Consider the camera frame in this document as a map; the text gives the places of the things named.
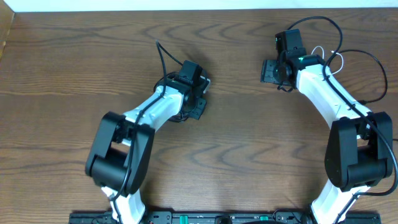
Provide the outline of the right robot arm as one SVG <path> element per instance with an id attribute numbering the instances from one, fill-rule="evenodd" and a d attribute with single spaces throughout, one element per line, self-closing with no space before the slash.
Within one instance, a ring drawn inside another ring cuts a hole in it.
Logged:
<path id="1" fill-rule="evenodd" d="M 393 175 L 392 120 L 355 100 L 335 79 L 323 56 L 307 53 L 298 29 L 279 32 L 275 44 L 278 56 L 264 61 L 261 82 L 276 84 L 284 92 L 301 92 L 330 128 L 324 158 L 328 180 L 301 221 L 343 222 L 360 196 Z"/>

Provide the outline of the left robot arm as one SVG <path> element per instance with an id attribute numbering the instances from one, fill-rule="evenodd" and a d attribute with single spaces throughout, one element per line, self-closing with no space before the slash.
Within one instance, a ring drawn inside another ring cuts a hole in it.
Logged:
<path id="1" fill-rule="evenodd" d="M 99 124 L 85 173 L 101 187 L 117 223 L 139 223 L 145 205 L 139 191 L 149 166 L 154 135 L 174 116 L 199 119 L 210 79 L 189 60 L 179 72 L 167 74 L 142 104 L 123 114 L 106 113 Z"/>

